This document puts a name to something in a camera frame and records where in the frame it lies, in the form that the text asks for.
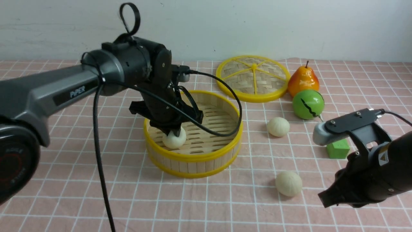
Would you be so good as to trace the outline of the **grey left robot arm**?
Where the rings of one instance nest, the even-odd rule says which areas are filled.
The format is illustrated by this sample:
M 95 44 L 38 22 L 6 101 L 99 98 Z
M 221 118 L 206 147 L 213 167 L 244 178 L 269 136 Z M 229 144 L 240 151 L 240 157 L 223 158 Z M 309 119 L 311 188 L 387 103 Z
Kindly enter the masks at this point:
M 94 94 L 99 74 L 142 88 L 202 123 L 203 112 L 178 94 L 177 84 L 188 81 L 188 69 L 173 65 L 163 44 L 131 37 L 103 43 L 79 65 L 1 81 L 1 203 L 34 175 L 40 147 L 50 145 L 48 118 Z

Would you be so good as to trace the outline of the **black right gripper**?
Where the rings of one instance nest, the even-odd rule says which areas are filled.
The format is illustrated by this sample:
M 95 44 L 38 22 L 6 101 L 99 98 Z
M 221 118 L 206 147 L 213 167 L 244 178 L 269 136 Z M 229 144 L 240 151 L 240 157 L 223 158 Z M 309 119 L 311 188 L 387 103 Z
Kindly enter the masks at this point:
M 377 165 L 372 157 L 372 152 L 366 155 L 359 151 L 348 156 L 346 167 L 335 173 L 332 185 L 318 194 L 325 208 L 339 204 L 361 208 L 387 199 L 386 189 L 375 176 Z

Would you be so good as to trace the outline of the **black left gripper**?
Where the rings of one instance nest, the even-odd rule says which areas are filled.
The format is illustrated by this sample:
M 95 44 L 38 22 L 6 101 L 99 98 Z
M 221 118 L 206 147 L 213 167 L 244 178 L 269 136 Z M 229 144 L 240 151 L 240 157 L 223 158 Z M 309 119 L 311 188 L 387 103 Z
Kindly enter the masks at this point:
M 197 106 L 191 94 L 177 83 L 166 87 L 144 84 L 146 89 L 133 86 L 139 91 L 143 101 L 133 101 L 129 111 L 150 121 L 150 125 L 163 131 L 166 136 L 181 135 L 181 125 L 185 122 L 202 124 L 203 112 Z

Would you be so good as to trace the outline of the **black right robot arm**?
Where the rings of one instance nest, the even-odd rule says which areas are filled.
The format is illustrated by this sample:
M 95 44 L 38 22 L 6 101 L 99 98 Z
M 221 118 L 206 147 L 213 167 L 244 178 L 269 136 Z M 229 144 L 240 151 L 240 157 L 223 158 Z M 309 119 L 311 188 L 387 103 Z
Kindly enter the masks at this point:
M 411 189 L 411 133 L 408 132 L 366 154 L 351 153 L 346 167 L 334 175 L 334 183 L 318 197 L 326 208 L 339 204 L 360 208 Z

